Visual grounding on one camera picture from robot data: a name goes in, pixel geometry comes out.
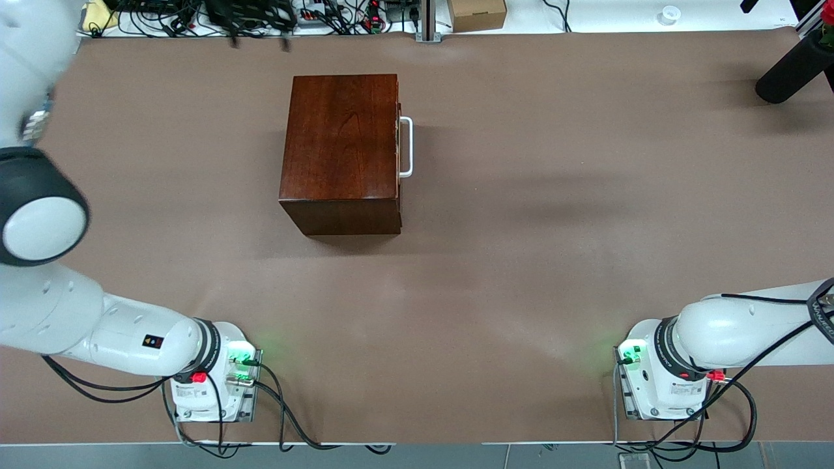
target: black label with colored squares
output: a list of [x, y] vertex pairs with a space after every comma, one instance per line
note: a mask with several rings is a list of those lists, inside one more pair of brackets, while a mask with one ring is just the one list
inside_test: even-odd
[[142, 340], [142, 347], [150, 347], [152, 349], [162, 348], [162, 337], [156, 335], [146, 335], [145, 340]]

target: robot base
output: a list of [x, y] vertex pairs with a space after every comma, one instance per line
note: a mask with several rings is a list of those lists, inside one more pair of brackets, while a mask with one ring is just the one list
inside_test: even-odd
[[625, 414], [629, 419], [683, 420], [703, 405], [707, 379], [686, 381], [672, 375], [655, 351], [655, 329], [660, 320], [637, 323], [617, 347], [620, 359], [634, 363], [617, 366], [622, 383]]
[[237, 326], [228, 322], [214, 325], [221, 342], [217, 363], [208, 372], [211, 379], [188, 384], [171, 381], [177, 420], [216, 422], [222, 415], [224, 422], [252, 421], [258, 391], [253, 383], [259, 378], [260, 368], [235, 361], [260, 361], [261, 350], [255, 350]]

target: yellow object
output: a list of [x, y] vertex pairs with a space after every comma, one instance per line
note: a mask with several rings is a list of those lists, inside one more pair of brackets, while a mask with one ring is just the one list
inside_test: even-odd
[[118, 26], [118, 13], [107, 7], [103, 0], [92, 0], [82, 8], [84, 19], [81, 29], [87, 33], [102, 32], [107, 28]]

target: gray floor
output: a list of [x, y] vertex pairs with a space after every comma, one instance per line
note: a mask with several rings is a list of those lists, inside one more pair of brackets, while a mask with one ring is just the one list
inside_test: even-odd
[[[221, 461], [199, 450], [179, 445], [86, 445], [0, 447], [2, 469], [214, 469], [220, 467], [281, 467], [282, 469], [502, 469], [507, 446], [398, 445], [386, 456], [376, 456], [362, 446], [331, 451], [297, 447], [281, 454], [277, 447], [244, 448], [232, 460]], [[616, 469], [618, 451], [604, 445], [558, 445], [547, 451], [538, 445], [513, 445], [508, 469], [581, 468]], [[721, 455], [727, 469], [830, 469], [834, 467], [834, 443], [754, 443], [744, 451]], [[656, 462], [651, 463], [657, 469]], [[681, 463], [665, 462], [665, 469], [714, 469], [710, 453], [699, 453]]]

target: white circular cap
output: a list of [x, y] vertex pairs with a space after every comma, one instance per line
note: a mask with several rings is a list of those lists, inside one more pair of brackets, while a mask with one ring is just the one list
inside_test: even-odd
[[3, 245], [22, 260], [45, 260], [73, 247], [87, 216], [74, 200], [44, 197], [15, 210], [3, 226]]
[[657, 20], [666, 26], [671, 26], [681, 19], [681, 9], [667, 5], [663, 7], [661, 14], [657, 15]]

